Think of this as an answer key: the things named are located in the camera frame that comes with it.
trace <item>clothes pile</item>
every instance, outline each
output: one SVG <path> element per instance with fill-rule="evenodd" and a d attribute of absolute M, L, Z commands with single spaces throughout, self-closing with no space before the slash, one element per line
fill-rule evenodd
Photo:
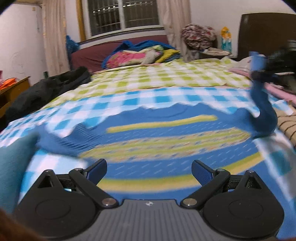
<path fill-rule="evenodd" d="M 157 41 L 147 40 L 136 45 L 123 41 L 102 63 L 103 69 L 136 64 L 165 63 L 181 58 L 180 51 Z"/>
<path fill-rule="evenodd" d="M 18 78 L 9 78 L 4 80 L 2 79 L 2 74 L 3 74 L 3 70 L 0 70 L 0 91 L 20 81 Z"/>
<path fill-rule="evenodd" d="M 181 37 L 189 47 L 197 50 L 212 47 L 213 41 L 216 39 L 215 31 L 212 27 L 197 24 L 185 26 Z"/>
<path fill-rule="evenodd" d="M 37 111 L 61 94 L 90 81 L 90 73 L 85 67 L 40 80 L 22 92 L 8 107 L 6 121 L 9 123 Z"/>

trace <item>checkered bedsheet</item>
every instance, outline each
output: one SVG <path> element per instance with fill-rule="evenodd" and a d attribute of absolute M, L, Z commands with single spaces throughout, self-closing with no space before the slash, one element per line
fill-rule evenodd
<path fill-rule="evenodd" d="M 270 96 L 271 103 L 287 113 L 291 113 L 290 108 L 284 101 Z M 164 108 L 175 103 L 196 105 L 203 102 L 212 108 L 234 113 L 237 108 L 249 109 L 254 115 L 259 115 L 259 110 L 249 98 L 248 89 L 235 89 L 223 87 L 170 87 L 160 89 L 150 89 L 142 91 L 131 91 L 120 94 L 97 96 L 85 98 L 79 101 L 68 101 L 60 106 L 43 109 L 30 114 L 24 118 L 15 120 L 0 135 L 0 146 L 7 146 L 13 141 L 22 137 L 33 129 L 36 125 L 46 123 L 47 129 L 61 137 L 67 136 L 78 123 L 85 123 L 88 127 L 96 126 L 110 115 L 116 115 L 125 110 L 133 110 L 140 106 L 147 108 Z M 264 158 L 271 163 L 276 163 L 277 156 L 273 156 L 274 150 L 282 153 L 283 156 L 292 159 L 295 154 L 289 146 L 285 136 L 277 131 L 276 141 L 285 143 L 283 145 L 270 145 L 270 140 L 265 138 L 257 140 L 256 144 L 261 150 Z M 33 157 L 22 184 L 21 197 L 28 191 L 38 176 L 45 169 L 53 169 L 57 174 L 68 173 L 75 167 L 86 168 L 88 162 L 81 159 L 53 155 L 37 151 Z M 274 177 L 284 188 L 289 179 L 285 175 L 277 172 L 273 168 Z M 286 198 L 290 201 L 296 196 L 296 189 L 286 189 Z"/>
<path fill-rule="evenodd" d="M 228 71 L 234 62 L 228 57 L 189 63 L 178 59 L 159 65 L 129 66 L 101 71 L 92 76 L 92 82 L 57 97 L 44 108 L 57 106 L 68 100 L 163 86 L 249 87 L 250 81 L 246 77 Z"/>

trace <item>round black disc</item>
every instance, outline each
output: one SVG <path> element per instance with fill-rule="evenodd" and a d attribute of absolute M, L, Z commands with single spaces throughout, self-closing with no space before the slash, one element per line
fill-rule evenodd
<path fill-rule="evenodd" d="M 17 207 L 16 218 L 48 240 L 70 238 L 94 221 L 95 205 L 84 195 L 62 190 L 33 198 Z"/>
<path fill-rule="evenodd" d="M 284 211 L 275 198 L 254 194 L 260 190 L 218 194 L 203 209 L 204 219 L 218 232 L 239 238 L 259 239 L 275 235 Z"/>

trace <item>wooden cabinet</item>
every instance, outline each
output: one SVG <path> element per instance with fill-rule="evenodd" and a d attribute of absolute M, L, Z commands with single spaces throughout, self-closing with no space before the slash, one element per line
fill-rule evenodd
<path fill-rule="evenodd" d="M 0 118 L 18 95 L 30 87 L 29 78 L 30 76 L 0 91 Z"/>

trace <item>maroon headboard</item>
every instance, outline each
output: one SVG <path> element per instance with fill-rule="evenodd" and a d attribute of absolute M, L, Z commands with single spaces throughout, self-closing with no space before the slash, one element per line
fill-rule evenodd
<path fill-rule="evenodd" d="M 145 36 L 131 39 L 123 39 L 118 41 L 111 41 L 102 44 L 93 45 L 84 49 L 80 49 L 71 55 L 72 65 L 76 69 L 80 66 L 85 66 L 90 72 L 97 72 L 102 70 L 103 60 L 113 52 L 118 45 L 124 40 L 129 40 L 133 44 L 140 43 L 146 40 L 154 40 L 168 44 L 166 35 Z"/>

